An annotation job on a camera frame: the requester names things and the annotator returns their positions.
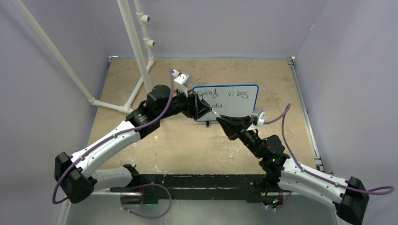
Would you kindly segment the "white marker pen black cap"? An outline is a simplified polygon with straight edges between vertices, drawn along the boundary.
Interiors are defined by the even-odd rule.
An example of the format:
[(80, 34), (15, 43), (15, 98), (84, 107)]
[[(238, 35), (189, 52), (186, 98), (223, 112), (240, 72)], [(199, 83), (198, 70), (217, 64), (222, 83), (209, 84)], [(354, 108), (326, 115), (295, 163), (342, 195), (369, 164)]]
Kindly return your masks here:
[(216, 118), (220, 118), (220, 114), (218, 114), (214, 109), (211, 110), (211, 112), (215, 115)]

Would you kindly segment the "blue framed whiteboard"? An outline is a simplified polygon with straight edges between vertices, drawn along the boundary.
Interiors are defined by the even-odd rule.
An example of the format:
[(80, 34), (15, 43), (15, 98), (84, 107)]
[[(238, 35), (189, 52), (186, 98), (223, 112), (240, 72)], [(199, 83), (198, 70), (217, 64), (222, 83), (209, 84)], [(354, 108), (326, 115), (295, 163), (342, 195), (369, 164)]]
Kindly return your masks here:
[(244, 117), (256, 108), (259, 87), (256, 84), (207, 85), (192, 89), (219, 115)]

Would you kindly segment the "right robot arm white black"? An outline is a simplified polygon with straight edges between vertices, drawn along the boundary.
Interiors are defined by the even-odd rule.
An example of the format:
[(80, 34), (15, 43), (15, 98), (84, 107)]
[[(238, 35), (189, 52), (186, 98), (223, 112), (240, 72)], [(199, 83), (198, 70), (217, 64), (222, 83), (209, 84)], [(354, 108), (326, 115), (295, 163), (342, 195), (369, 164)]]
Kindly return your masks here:
[(363, 223), (369, 194), (360, 179), (339, 178), (296, 162), (284, 153), (279, 136), (260, 138), (250, 116), (221, 115), (216, 120), (229, 140), (239, 139), (259, 159), (266, 173), (263, 179), (266, 189), (299, 193), (334, 209), (336, 215), (349, 224)]

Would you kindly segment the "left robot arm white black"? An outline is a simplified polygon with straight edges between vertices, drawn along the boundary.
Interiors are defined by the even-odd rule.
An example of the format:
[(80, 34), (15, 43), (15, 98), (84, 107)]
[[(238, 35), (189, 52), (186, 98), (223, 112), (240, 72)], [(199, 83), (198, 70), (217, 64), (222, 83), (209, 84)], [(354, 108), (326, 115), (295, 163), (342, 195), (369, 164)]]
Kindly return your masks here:
[(107, 135), (71, 155), (62, 152), (55, 158), (54, 178), (57, 183), (52, 196), (53, 203), (61, 203), (56, 200), (59, 188), (71, 203), (79, 203), (92, 192), (103, 189), (118, 187), (129, 192), (136, 191), (140, 179), (135, 176), (133, 166), (106, 170), (99, 167), (121, 150), (158, 129), (161, 119), (182, 113), (197, 120), (211, 110), (210, 105), (201, 100), (197, 93), (179, 92), (174, 96), (172, 88), (155, 86), (147, 94), (146, 100)]

